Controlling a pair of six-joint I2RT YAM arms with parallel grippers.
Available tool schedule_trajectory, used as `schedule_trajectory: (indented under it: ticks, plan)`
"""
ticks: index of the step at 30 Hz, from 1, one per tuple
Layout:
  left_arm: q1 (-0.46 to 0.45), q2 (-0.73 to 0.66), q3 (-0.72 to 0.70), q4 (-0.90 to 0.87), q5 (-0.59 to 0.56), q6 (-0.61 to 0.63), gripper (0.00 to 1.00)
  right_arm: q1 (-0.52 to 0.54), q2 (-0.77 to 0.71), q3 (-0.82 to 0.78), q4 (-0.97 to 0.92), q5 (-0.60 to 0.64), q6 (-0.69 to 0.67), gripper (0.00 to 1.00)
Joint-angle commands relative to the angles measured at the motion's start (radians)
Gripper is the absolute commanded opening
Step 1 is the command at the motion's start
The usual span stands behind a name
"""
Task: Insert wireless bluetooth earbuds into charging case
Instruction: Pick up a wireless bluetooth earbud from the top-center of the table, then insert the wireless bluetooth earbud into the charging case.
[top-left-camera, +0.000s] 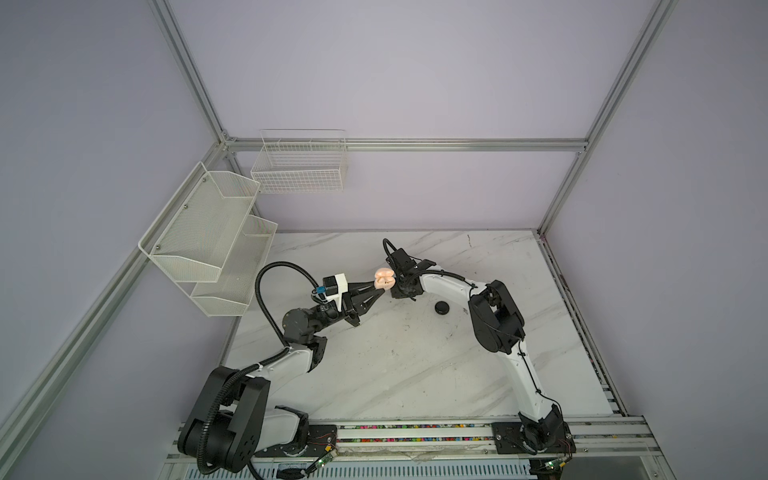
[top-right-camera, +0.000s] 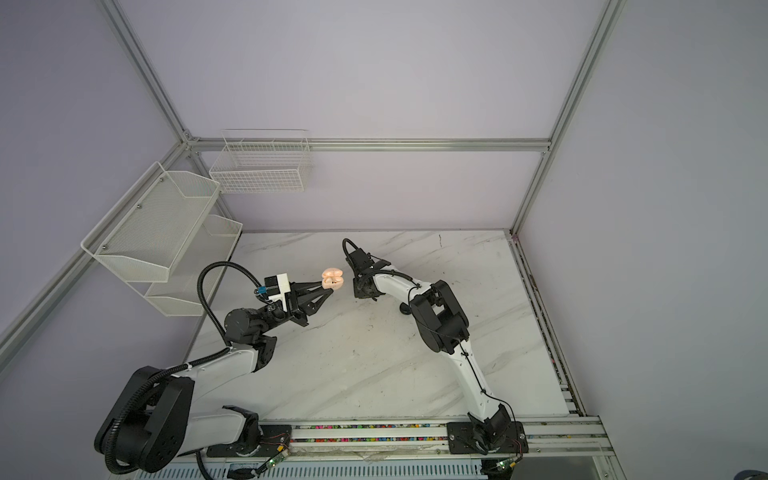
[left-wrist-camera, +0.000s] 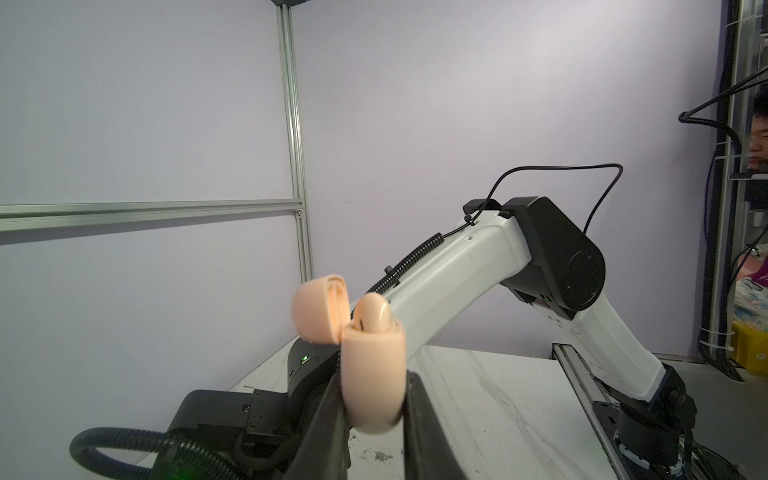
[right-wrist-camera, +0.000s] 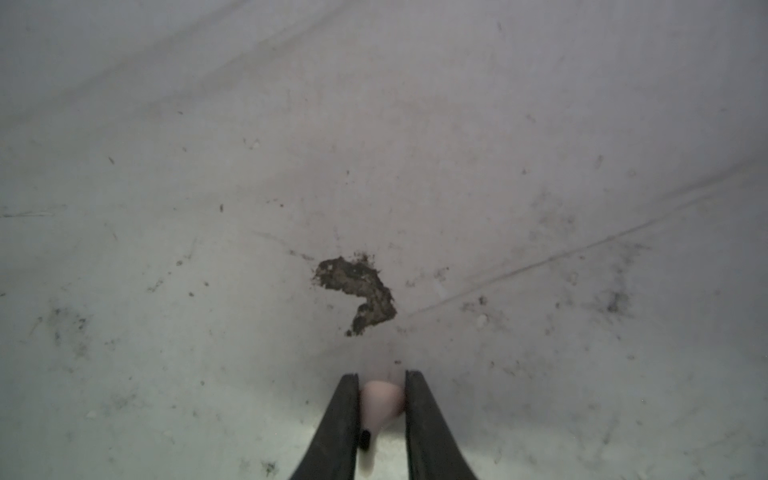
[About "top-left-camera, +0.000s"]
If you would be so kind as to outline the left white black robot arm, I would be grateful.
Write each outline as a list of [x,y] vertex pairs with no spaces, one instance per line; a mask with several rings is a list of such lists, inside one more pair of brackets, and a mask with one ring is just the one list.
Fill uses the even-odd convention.
[[315,288],[311,308],[288,311],[278,332],[286,345],[271,357],[234,369],[220,366],[208,376],[184,423],[177,445],[196,460],[198,471],[238,473],[260,453],[299,456],[332,448],[335,429],[323,426],[324,442],[310,439],[309,415],[286,405],[269,404],[273,390],[315,369],[327,339],[319,332],[346,321],[354,326],[390,287],[384,280],[335,285],[327,277]]

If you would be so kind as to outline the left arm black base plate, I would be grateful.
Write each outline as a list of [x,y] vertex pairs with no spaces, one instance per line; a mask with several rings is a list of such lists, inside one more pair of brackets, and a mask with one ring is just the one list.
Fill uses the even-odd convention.
[[338,427],[331,424],[310,424],[302,427],[288,444],[276,445],[254,454],[255,458],[319,458],[336,447]]

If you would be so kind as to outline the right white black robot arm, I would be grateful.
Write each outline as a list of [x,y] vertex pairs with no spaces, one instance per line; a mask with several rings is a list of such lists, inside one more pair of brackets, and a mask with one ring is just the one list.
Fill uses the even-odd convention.
[[522,448],[536,454],[564,445],[568,429],[562,407],[543,391],[529,360],[524,317],[505,284],[467,279],[430,260],[417,260],[389,240],[383,245],[394,272],[394,293],[411,299],[428,293],[466,307],[475,339],[506,371],[518,407]]

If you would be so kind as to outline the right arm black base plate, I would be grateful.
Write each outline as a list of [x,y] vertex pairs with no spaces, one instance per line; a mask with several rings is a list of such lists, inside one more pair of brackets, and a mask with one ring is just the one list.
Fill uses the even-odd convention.
[[498,454],[570,455],[576,452],[569,426],[562,420],[552,425],[495,422],[491,429]]

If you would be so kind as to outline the black round earbud charging case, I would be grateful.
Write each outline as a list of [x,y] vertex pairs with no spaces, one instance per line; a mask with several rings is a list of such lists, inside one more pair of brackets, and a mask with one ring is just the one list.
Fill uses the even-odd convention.
[[450,305],[445,301],[438,301],[434,305],[434,310],[438,315],[444,316],[450,312]]

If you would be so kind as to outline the pink round charging case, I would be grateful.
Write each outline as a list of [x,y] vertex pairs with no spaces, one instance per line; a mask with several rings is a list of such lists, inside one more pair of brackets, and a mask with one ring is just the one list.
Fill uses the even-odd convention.
[[396,273],[391,268],[380,268],[374,274],[374,288],[389,291],[396,285]]

